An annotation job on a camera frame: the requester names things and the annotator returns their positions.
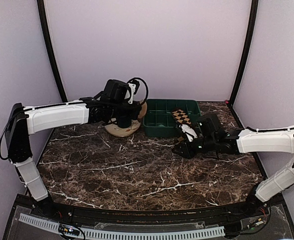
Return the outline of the brown argyle sock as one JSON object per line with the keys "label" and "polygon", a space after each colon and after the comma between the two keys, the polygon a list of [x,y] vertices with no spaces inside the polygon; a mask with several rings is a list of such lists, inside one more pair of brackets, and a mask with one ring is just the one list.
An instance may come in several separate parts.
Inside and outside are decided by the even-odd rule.
{"label": "brown argyle sock", "polygon": [[186,112],[180,108],[175,108],[171,112],[173,120],[175,121],[176,128],[178,129],[179,133],[182,135],[184,139],[187,140],[187,137],[182,133],[180,130],[179,126],[182,124],[187,124],[192,127],[191,119],[190,117],[186,114]]}

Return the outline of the green divided plastic tray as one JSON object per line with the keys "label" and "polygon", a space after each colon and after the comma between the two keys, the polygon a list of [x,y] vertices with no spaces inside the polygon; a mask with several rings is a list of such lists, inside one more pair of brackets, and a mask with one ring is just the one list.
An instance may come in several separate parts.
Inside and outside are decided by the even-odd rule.
{"label": "green divided plastic tray", "polygon": [[143,118],[143,129],[147,137],[174,138],[180,136],[177,122],[172,111],[183,110],[195,123],[201,115],[198,103],[195,100],[185,99],[148,99],[147,113]]}

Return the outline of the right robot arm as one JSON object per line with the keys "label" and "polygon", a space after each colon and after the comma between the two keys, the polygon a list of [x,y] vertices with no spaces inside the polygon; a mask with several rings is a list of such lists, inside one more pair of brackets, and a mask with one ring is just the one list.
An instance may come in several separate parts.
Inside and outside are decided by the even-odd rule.
{"label": "right robot arm", "polygon": [[[294,125],[285,128],[253,129],[237,128],[225,131],[216,114],[205,114],[197,119],[199,132],[191,119],[182,110],[172,112],[178,129],[184,135],[172,151],[191,159],[196,154],[246,154],[253,152],[282,152],[294,154]],[[253,187],[242,205],[242,213],[252,217],[261,209],[261,204],[294,185],[294,158],[272,177]]]}

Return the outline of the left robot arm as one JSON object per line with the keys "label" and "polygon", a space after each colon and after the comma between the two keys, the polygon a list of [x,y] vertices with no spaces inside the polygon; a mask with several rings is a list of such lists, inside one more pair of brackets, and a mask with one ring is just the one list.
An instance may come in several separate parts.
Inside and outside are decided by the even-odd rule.
{"label": "left robot arm", "polygon": [[120,128],[131,126],[137,120],[146,100],[135,101],[141,84],[146,82],[134,77],[128,82],[116,79],[107,81],[104,90],[94,97],[43,106],[24,107],[16,103],[10,112],[8,122],[0,141],[6,142],[7,156],[22,178],[32,198],[38,203],[38,210],[47,218],[57,214],[57,206],[50,201],[39,171],[32,159],[29,137],[37,132],[68,125],[115,124]]}

